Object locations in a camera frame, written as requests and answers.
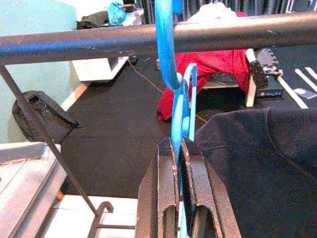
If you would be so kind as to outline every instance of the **blue plastic hanger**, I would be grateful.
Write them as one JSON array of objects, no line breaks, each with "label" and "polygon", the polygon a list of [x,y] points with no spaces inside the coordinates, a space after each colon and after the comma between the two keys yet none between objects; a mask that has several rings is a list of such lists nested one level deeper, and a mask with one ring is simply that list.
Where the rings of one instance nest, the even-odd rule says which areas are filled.
[{"label": "blue plastic hanger", "polygon": [[[157,32],[158,58],[160,62],[163,81],[174,92],[173,112],[171,122],[171,141],[179,165],[179,152],[182,137],[187,136],[195,140],[196,94],[197,94],[197,65],[191,63],[187,66],[184,77],[176,72],[174,49],[173,12],[180,14],[183,11],[182,0],[156,0],[155,25]],[[189,108],[189,85],[192,78],[191,108]],[[185,208],[182,207],[183,216],[180,228],[180,237],[187,237]]]}]

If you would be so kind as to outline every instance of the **black backpack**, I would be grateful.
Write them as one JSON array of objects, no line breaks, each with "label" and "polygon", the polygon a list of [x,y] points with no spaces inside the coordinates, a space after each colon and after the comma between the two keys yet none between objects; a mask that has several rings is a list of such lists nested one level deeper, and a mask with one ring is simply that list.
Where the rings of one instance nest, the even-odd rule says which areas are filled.
[{"label": "black backpack", "polygon": [[[23,94],[55,143],[61,143],[72,129],[79,126],[76,120],[44,92],[27,91]],[[29,141],[43,141],[36,131],[32,120],[25,117],[17,101],[13,104],[12,114],[24,136]]]}]

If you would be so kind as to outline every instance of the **white furniture leg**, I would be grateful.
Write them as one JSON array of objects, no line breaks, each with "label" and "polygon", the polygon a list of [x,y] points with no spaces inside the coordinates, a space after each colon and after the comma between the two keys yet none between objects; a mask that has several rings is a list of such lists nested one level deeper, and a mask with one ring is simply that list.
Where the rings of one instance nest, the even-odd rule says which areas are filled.
[{"label": "white furniture leg", "polygon": [[253,81],[252,74],[250,74],[249,89],[248,89],[248,93],[246,96],[246,107],[248,107],[248,108],[253,107],[254,99],[256,97],[256,90],[257,90],[257,86]]},{"label": "white furniture leg", "polygon": [[[246,58],[249,63],[257,60],[253,49],[248,49],[246,51]],[[248,108],[253,107],[254,99],[256,97],[256,90],[257,90],[257,86],[254,83],[252,74],[250,74],[249,88],[248,88],[248,93],[246,97],[246,107]]]}]

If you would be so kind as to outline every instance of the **gray metal surface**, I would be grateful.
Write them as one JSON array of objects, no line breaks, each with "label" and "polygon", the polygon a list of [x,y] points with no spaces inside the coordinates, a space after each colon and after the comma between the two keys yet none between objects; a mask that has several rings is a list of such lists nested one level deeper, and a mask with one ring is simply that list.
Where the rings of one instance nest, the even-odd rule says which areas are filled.
[{"label": "gray metal surface", "polygon": [[[0,237],[34,237],[66,173],[45,143],[2,144],[0,149],[9,156],[1,157],[5,162],[0,165],[0,185],[5,183],[0,192]],[[54,182],[48,181],[51,174],[56,175]]]},{"label": "gray metal surface", "polygon": [[186,137],[182,143],[181,166],[189,235],[194,238],[240,238],[224,184],[206,163],[198,144]]},{"label": "gray metal surface", "polygon": [[[317,44],[317,13],[179,23],[176,52]],[[0,64],[96,59],[157,53],[154,25],[0,37]]]},{"label": "gray metal surface", "polygon": [[175,238],[178,221],[178,188],[171,141],[157,147],[141,182],[135,238]]}]

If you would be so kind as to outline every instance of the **clothes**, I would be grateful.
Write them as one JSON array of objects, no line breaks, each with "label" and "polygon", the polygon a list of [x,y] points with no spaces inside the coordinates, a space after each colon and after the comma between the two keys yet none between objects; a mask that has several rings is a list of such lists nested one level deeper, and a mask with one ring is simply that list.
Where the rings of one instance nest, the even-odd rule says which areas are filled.
[{"label": "clothes", "polygon": [[[243,12],[236,13],[238,17],[245,16]],[[180,53],[175,55],[176,70],[184,75],[190,63],[197,64],[197,94],[210,80],[215,72],[232,74],[239,87],[248,91],[249,67],[245,57],[245,49],[228,51],[207,51]],[[192,84],[190,83],[189,95],[191,100]],[[158,119],[169,120],[172,116],[174,93],[165,89],[158,104]]]},{"label": "clothes", "polygon": [[196,132],[243,237],[317,237],[317,111],[218,114]]},{"label": "clothes", "polygon": [[230,8],[221,3],[209,3],[202,5],[199,8],[199,11],[191,16],[187,22],[190,23],[207,23],[212,24],[214,19],[222,19],[223,21],[230,21],[234,18],[237,18],[237,15],[234,11],[231,11]]}]

